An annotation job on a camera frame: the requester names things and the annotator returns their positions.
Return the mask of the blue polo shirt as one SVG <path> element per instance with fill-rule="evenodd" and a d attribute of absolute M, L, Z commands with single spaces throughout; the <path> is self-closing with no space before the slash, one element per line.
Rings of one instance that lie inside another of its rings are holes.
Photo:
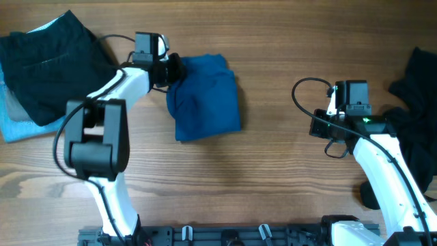
<path fill-rule="evenodd" d="M 194 141 L 241 130 L 235 74 L 218 55 L 183 57 L 186 77 L 167 90 L 175 139 Z"/>

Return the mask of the black garment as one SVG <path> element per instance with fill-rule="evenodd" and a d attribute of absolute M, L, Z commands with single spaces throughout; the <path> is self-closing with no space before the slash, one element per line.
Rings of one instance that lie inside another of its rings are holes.
<path fill-rule="evenodd" d="M 436 54 L 414 48 L 404 77 L 388 91 L 407 108 L 394 107 L 383 116 L 393 125 L 410 173 L 425 193 L 436 175 Z"/>

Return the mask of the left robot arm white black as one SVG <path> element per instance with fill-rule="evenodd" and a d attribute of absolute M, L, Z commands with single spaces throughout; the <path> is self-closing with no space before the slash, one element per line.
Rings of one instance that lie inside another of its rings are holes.
<path fill-rule="evenodd" d="M 103 225 L 98 242 L 134 244 L 144 236 L 124 177 L 130 157 L 127 113 L 152 89 L 169 87 L 184 78 L 177 53 L 155 61 L 135 59 L 84 100 L 71 100 L 61 127 L 65 133 L 64 162 L 91 191 Z"/>

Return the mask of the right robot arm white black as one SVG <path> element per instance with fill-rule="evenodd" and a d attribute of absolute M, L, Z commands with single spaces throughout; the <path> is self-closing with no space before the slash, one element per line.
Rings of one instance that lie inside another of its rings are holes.
<path fill-rule="evenodd" d="M 436 213 L 419 190 L 389 123 L 376 115 L 311 115 L 311 134 L 340 141 L 361 166 L 386 226 L 387 238 L 357 221 L 330 227 L 331 245 L 435 245 Z"/>

